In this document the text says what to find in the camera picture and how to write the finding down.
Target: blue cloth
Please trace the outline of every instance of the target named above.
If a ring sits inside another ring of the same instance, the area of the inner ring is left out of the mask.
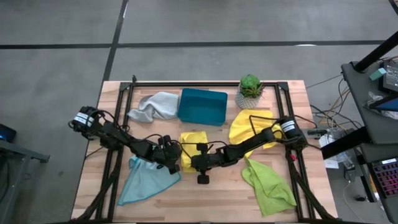
[[[181,180],[179,172],[170,175],[167,167],[158,169],[158,166],[156,162],[151,163],[136,156],[131,157],[129,160],[131,171],[124,184],[118,205],[146,200]]]

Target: keyboard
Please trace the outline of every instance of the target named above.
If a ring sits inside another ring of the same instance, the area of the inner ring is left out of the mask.
[[[384,198],[398,196],[398,158],[372,163],[376,186]]]

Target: lime green cloth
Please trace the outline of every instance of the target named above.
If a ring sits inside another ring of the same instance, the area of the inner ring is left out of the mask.
[[[275,171],[252,159],[245,158],[245,161],[248,167],[242,170],[242,177],[254,187],[263,217],[296,206],[289,185]]]

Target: gray cloth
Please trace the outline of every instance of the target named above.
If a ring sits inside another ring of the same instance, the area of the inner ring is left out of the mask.
[[[158,92],[145,96],[138,104],[138,109],[131,110],[127,115],[134,121],[153,122],[154,118],[172,119],[177,117],[178,95]]]

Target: wooden table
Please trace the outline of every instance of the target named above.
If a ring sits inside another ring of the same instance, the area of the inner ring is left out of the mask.
[[[287,81],[290,88],[290,96],[294,106],[294,113],[312,120],[312,112],[308,102],[304,81]],[[98,108],[113,113],[115,111],[120,82],[104,82]],[[208,140],[222,140],[228,142],[229,126],[241,111],[236,106],[236,87],[203,87],[200,89],[223,91],[228,94],[226,122],[221,127],[201,124],[182,123],[178,119],[161,120],[153,123],[137,123],[129,120],[130,134],[135,138],[144,138],[150,134],[169,134],[172,139],[178,139],[180,133],[185,131],[206,131]],[[131,108],[137,108],[140,99],[147,95],[153,95],[158,91],[181,94],[182,87],[135,87]],[[125,102],[122,104],[121,120],[124,116]],[[274,117],[278,118],[278,109],[273,88],[265,88],[262,98],[257,106],[258,110],[271,110]],[[302,129],[313,128],[313,124],[297,119]],[[311,144],[318,144],[316,140],[309,140]],[[90,142],[87,153],[99,148],[99,142]],[[272,167],[281,177],[290,184],[290,175],[287,161],[284,157],[283,145],[277,144],[270,149],[256,149],[251,159]],[[128,160],[132,156],[128,148],[124,149],[123,164],[118,185],[118,196],[124,187],[129,175]],[[337,217],[335,203],[331,194],[328,176],[323,163],[322,154],[318,149],[308,147],[303,151],[305,165],[307,166],[310,188],[320,203],[328,212]],[[98,193],[103,175],[106,150],[98,151],[90,156],[84,163],[80,184],[76,195],[72,218],[83,213]],[[149,198],[143,202],[131,203],[124,206],[116,206],[114,222],[292,222],[297,221],[295,210],[261,217],[261,212],[254,195],[254,191],[241,177],[241,171],[246,167],[243,160],[236,165],[226,168],[215,168],[208,172],[210,184],[197,184],[197,174],[181,172],[182,180],[171,188]],[[108,211],[109,194],[105,198],[104,212]],[[305,217],[308,217],[305,197],[300,189],[300,198]]]

